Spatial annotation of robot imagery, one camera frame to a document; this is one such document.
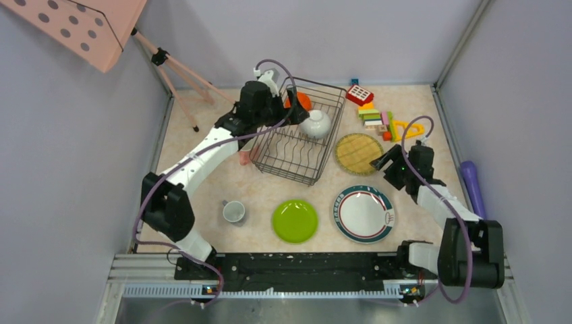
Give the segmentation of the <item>orange bowl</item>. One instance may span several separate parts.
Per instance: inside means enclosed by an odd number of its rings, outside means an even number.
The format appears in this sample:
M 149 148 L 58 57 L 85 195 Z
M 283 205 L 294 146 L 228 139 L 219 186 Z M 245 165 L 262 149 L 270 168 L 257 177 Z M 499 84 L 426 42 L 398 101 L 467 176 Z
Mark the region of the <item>orange bowl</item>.
M 297 101 L 306 111 L 312 110 L 312 102 L 307 94 L 303 92 L 297 92 Z M 291 107 L 291 101 L 289 97 L 286 96 L 284 102 L 284 108 L 289 109 L 290 107 Z

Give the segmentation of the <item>woven bamboo tray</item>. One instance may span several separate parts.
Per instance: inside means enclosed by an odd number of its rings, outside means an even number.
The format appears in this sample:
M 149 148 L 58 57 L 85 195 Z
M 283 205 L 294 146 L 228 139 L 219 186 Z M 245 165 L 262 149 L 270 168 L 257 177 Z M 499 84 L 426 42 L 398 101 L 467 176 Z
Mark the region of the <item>woven bamboo tray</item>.
M 334 148 L 336 162 L 346 172 L 356 176 L 369 176 L 376 172 L 370 163 L 381 157 L 384 150 L 374 137 L 364 133 L 351 133 L 338 140 Z

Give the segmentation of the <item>white ceramic bowl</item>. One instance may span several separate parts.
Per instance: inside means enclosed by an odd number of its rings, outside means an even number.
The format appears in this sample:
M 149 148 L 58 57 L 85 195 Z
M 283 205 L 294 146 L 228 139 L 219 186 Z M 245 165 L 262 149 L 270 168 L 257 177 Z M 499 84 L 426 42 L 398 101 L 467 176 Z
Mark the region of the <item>white ceramic bowl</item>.
M 313 109 L 309 113 L 309 118 L 299 125 L 300 131 L 309 138 L 324 138 L 332 128 L 330 117 L 317 109 Z

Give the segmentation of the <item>grey wire dish rack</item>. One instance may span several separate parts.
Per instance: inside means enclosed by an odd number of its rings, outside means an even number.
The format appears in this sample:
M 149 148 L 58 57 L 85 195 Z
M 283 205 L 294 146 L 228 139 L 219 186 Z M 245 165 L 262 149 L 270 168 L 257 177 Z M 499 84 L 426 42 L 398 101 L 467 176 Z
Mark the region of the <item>grey wire dish rack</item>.
M 312 138 L 299 125 L 277 128 L 254 139 L 251 161 L 256 168 L 305 185 L 314 185 L 322 176 L 337 137 L 346 103 L 347 90 L 304 78 L 287 78 L 281 85 L 282 98 L 297 86 L 298 93 L 308 95 L 313 109 L 331 121 L 324 138 Z

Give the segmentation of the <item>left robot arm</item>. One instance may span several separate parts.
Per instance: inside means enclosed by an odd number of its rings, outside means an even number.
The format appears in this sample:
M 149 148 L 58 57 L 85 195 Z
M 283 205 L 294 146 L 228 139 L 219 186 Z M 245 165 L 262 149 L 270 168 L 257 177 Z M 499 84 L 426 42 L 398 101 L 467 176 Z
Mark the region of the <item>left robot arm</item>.
M 169 240 L 169 247 L 192 257 L 191 271 L 200 279 L 216 271 L 215 250 L 195 227 L 190 199 L 201 183 L 253 137 L 278 127 L 298 125 L 309 117 L 297 103 L 296 88 L 287 91 L 285 107 L 276 69 L 255 70 L 240 90 L 239 100 L 221 116 L 200 144 L 162 174 L 142 180 L 139 219 Z

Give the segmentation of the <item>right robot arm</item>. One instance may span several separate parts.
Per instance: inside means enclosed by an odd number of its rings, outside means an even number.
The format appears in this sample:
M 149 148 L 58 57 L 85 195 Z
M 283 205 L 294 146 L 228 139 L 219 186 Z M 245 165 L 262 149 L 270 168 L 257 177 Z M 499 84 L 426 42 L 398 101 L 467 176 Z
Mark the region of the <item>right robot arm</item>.
M 467 209 L 446 184 L 434 177 L 434 151 L 420 142 L 408 153 L 399 144 L 370 165 L 383 171 L 395 189 L 404 189 L 442 228 L 439 245 L 404 241 L 395 260 L 397 273 L 415 277 L 422 269 L 438 276 L 444 286 L 499 289 L 505 282 L 503 228 Z

